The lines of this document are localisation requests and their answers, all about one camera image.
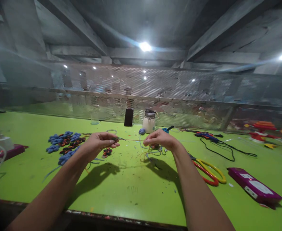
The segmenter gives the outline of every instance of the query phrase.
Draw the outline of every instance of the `forearm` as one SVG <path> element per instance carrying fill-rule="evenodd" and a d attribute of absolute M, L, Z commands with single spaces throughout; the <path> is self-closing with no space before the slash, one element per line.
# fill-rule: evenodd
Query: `forearm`
<path fill-rule="evenodd" d="M 49 229 L 62 212 L 86 164 L 83 153 L 76 152 L 7 230 Z"/>
<path fill-rule="evenodd" d="M 188 230 L 235 230 L 182 144 L 173 152 L 185 200 Z"/>

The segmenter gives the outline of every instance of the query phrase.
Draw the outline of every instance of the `scissor handle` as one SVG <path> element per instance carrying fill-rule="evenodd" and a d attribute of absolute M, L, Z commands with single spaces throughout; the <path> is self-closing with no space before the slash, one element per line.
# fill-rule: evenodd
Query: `scissor handle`
<path fill-rule="evenodd" d="M 207 162 L 205 162 L 203 160 L 200 160 L 200 159 L 196 159 L 196 160 L 197 160 L 197 162 L 199 162 L 201 164 L 201 166 L 207 172 L 209 172 L 211 175 L 213 175 L 220 183 L 225 184 L 227 182 L 224 174 L 218 168 L 216 168 L 214 165 L 211 165 L 211 164 L 209 164 L 209 163 L 207 163 Z M 222 177 L 222 179 L 218 178 L 215 174 L 213 174 L 212 171 L 208 167 L 206 167 L 206 165 L 211 167 L 212 169 L 214 169 L 217 173 L 219 173 L 219 175 Z"/>
<path fill-rule="evenodd" d="M 204 178 L 204 177 L 202 177 L 203 178 L 203 180 L 207 183 L 207 184 L 209 184 L 209 185 L 211 185 L 211 186 L 218 186 L 219 185 L 219 182 L 218 182 L 218 180 L 213 176 L 213 175 L 211 175 L 208 171 L 206 171 L 204 168 L 202 168 L 200 165 L 198 165 L 196 162 L 194 162 L 194 161 L 192 161 L 194 164 L 195 164 L 195 166 L 198 168 L 198 169 L 200 169 L 202 172 L 204 172 L 206 175 L 208 175 L 213 181 L 210 181 L 210 180 L 207 180 L 206 178 Z"/>

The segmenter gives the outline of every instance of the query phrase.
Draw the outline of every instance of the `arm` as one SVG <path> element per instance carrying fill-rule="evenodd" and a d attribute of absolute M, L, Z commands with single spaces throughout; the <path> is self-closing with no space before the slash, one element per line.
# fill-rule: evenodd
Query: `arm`
<path fill-rule="evenodd" d="M 235 230 L 177 139 L 159 129 L 150 134 L 143 144 L 160 144 L 172 152 L 185 200 L 188 230 Z"/>
<path fill-rule="evenodd" d="M 62 212 L 86 165 L 102 149 L 116 148 L 120 145 L 118 140 L 114 141 L 111 138 L 117 136 L 111 133 L 93 133 L 6 230 L 49 229 Z"/>

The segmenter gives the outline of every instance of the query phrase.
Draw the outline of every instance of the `blue glue gun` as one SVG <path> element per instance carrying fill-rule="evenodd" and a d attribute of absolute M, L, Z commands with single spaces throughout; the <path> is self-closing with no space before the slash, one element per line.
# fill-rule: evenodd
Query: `blue glue gun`
<path fill-rule="evenodd" d="M 217 143 L 218 141 L 220 141 L 216 137 L 213 137 L 213 136 L 211 136 L 208 133 L 196 133 L 195 136 L 197 136 L 197 137 L 204 137 L 205 139 L 213 141 L 214 143 Z"/>

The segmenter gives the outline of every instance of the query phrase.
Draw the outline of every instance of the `white jar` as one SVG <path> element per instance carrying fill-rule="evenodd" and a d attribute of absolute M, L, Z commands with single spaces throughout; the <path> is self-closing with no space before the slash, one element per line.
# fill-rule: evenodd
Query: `white jar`
<path fill-rule="evenodd" d="M 155 114 L 156 112 L 152 110 L 146 110 L 145 116 L 143 118 L 142 128 L 145 130 L 145 133 L 152 133 L 155 131 Z"/>

